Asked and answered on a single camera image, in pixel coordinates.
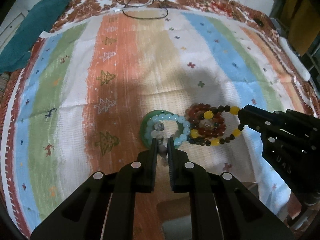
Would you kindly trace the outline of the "teal pillow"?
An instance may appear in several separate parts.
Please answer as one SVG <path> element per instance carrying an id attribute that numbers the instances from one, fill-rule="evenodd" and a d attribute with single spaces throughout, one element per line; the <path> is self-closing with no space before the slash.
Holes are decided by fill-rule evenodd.
<path id="1" fill-rule="evenodd" d="M 1 52 L 1 73 L 26 67 L 32 48 L 42 32 L 48 32 L 71 0 L 41 0 L 29 11 Z"/>

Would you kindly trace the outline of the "green jade bangle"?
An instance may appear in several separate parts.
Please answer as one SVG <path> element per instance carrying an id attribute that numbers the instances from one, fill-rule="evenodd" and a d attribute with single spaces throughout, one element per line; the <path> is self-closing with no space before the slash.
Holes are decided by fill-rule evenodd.
<path id="1" fill-rule="evenodd" d="M 179 134 L 178 137 L 174 139 L 176 148 L 179 148 L 182 142 L 187 140 L 190 133 L 190 123 L 185 119 L 185 117 L 159 109 L 147 113 L 140 124 L 139 136 L 146 148 L 151 147 L 151 133 L 156 131 L 155 125 L 163 125 L 165 121 L 173 121 L 177 124 Z"/>

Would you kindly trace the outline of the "grey folded blanket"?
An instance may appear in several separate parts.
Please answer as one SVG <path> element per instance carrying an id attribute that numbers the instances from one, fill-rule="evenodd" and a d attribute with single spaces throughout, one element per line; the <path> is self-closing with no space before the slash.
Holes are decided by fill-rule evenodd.
<path id="1" fill-rule="evenodd" d="M 6 87 L 7 87 L 7 84 L 9 82 L 9 79 L 10 79 L 10 73 L 9 72 L 4 72 L 0 75 L 0 97 L 2 98 L 5 90 L 6 90 Z"/>

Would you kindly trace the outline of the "silver metal tin box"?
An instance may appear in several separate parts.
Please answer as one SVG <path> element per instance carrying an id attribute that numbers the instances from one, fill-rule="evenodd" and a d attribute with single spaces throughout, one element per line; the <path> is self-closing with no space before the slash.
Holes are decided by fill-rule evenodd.
<path id="1" fill-rule="evenodd" d="M 164 239 L 192 239 L 189 196 L 160 202 L 157 213 Z"/>

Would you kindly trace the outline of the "white rolled object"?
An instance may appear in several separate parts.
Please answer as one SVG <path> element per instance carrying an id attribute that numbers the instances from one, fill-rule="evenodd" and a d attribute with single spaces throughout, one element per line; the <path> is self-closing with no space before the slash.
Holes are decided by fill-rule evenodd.
<path id="1" fill-rule="evenodd" d="M 301 76 L 301 78 L 304 81 L 308 82 L 310 80 L 311 75 L 310 75 L 309 71 L 307 70 L 307 68 L 302 64 L 302 62 L 300 61 L 298 56 L 291 49 L 288 40 L 286 38 L 280 36 L 278 38 L 278 42 L 281 45 L 282 49 L 287 54 L 287 56 L 289 57 L 289 59 L 291 60 L 291 62 L 293 63 L 298 74 Z"/>

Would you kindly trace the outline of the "mustard hanging garment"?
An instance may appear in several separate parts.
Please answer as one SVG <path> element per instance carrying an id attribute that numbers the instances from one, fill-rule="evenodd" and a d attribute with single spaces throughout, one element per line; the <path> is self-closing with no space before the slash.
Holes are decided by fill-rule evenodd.
<path id="1" fill-rule="evenodd" d="M 288 41 L 303 56 L 319 35 L 319 0 L 274 0 L 280 5 L 280 22 Z"/>

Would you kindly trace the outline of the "striped colourful cloth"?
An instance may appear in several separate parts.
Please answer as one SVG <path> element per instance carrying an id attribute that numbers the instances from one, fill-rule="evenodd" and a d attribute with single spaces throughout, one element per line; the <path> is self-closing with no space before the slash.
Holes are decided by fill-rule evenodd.
<path id="1" fill-rule="evenodd" d="M 319 116 L 275 39 L 224 16 L 159 9 L 93 16 L 42 34 L 1 104 L 2 193 L 24 237 L 93 172 L 144 150 L 150 111 L 248 104 Z"/>

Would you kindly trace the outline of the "floral red bedsheet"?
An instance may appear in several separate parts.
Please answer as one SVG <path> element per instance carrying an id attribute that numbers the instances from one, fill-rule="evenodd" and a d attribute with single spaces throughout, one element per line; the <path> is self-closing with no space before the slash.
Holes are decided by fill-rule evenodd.
<path id="1" fill-rule="evenodd" d="M 231 0 L 71 0 L 50 31 L 42 32 L 37 41 L 42 34 L 60 31 L 65 24 L 80 23 L 93 16 L 119 12 L 127 15 L 131 11 L 145 9 L 161 10 L 160 18 L 165 18 L 166 14 L 174 9 L 224 16 L 262 30 L 279 44 L 280 36 L 266 15 Z M 9 72 L 10 79 L 13 73 L 24 68 Z M 175 148 L 186 152 L 191 162 L 202 166 L 209 173 L 221 175 L 223 172 L 229 172 L 235 176 L 291 230 L 293 239 L 319 239 L 319 201 L 307 206 L 298 200 L 262 156 L 261 134 L 247 125 L 240 124 L 238 111 L 242 108 L 229 105 L 202 106 L 198 103 L 192 105 L 188 114 L 184 116 L 190 123 L 190 133 L 187 140 L 182 142 L 179 148 Z M 165 121 L 163 125 L 155 125 L 155 128 L 156 131 L 151 133 L 152 141 L 157 142 L 155 186 L 151 193 L 136 194 L 132 239 L 164 239 L 157 204 L 189 195 L 173 192 L 170 185 L 168 141 L 170 138 L 174 140 L 178 137 L 177 124 Z M 2 193 L 2 176 L 1 239 L 31 239 L 31 235 L 22 235 L 9 216 Z"/>

